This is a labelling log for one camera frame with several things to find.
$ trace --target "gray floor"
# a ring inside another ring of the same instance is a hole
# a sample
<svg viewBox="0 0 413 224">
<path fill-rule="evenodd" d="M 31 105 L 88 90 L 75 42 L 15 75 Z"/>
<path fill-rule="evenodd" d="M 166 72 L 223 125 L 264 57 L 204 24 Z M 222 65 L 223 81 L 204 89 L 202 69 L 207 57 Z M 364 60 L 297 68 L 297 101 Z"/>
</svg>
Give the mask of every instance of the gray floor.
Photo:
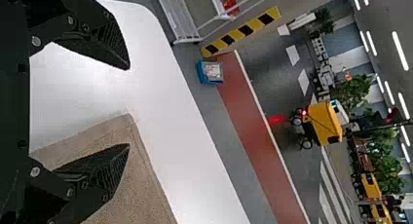
<svg viewBox="0 0 413 224">
<path fill-rule="evenodd" d="M 173 39 L 158 0 L 120 1 L 138 3 L 148 8 L 159 19 L 168 39 Z M 277 223 L 217 89 L 199 82 L 195 64 L 201 59 L 200 48 L 192 44 L 181 44 L 173 47 L 173 52 L 250 223 Z"/>
</svg>

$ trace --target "yellow vehicle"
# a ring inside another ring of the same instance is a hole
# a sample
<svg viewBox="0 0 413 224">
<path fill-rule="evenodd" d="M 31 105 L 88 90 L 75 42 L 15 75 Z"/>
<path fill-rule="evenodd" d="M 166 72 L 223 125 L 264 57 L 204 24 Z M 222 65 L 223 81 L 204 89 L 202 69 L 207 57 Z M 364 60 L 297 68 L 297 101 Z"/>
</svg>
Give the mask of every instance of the yellow vehicle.
<svg viewBox="0 0 413 224">
<path fill-rule="evenodd" d="M 330 101 L 295 110 L 291 123 L 302 127 L 305 135 L 301 142 L 303 148 L 311 148 L 313 141 L 320 146 L 343 141 L 343 129 Z"/>
<path fill-rule="evenodd" d="M 382 191 L 373 173 L 362 173 L 353 180 L 353 186 L 360 200 L 380 201 L 382 199 Z"/>
<path fill-rule="evenodd" d="M 367 223 L 393 224 L 389 210 L 384 204 L 360 205 L 361 218 Z"/>
</svg>

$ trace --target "green tree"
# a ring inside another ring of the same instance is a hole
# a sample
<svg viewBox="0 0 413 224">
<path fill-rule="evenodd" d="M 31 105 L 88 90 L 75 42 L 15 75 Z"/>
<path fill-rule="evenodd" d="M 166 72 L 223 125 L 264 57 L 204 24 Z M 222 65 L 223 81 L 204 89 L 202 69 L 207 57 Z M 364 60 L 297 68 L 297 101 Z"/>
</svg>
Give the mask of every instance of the green tree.
<svg viewBox="0 0 413 224">
<path fill-rule="evenodd" d="M 366 75 L 356 75 L 353 80 L 338 85 L 333 96 L 340 100 L 343 107 L 350 113 L 368 95 L 371 84 L 372 80 Z"/>
<path fill-rule="evenodd" d="M 378 150 L 382 150 L 383 153 L 388 153 L 389 148 L 388 146 L 384 146 Z M 390 155 L 385 155 L 381 158 L 372 155 L 370 159 L 374 167 L 374 175 L 383 194 L 400 194 L 404 188 L 404 182 L 398 176 L 403 170 L 401 162 Z"/>
<path fill-rule="evenodd" d="M 359 131 L 354 135 L 357 139 L 370 143 L 392 144 L 398 138 L 400 131 L 396 128 L 375 130 L 375 131 Z"/>
<path fill-rule="evenodd" d="M 393 146 L 386 142 L 371 142 L 367 144 L 370 160 L 378 162 L 383 157 L 389 156 L 393 151 Z"/>
<path fill-rule="evenodd" d="M 379 187 L 384 195 L 401 194 L 404 188 L 404 181 L 399 176 L 387 176 L 378 179 Z"/>
</svg>

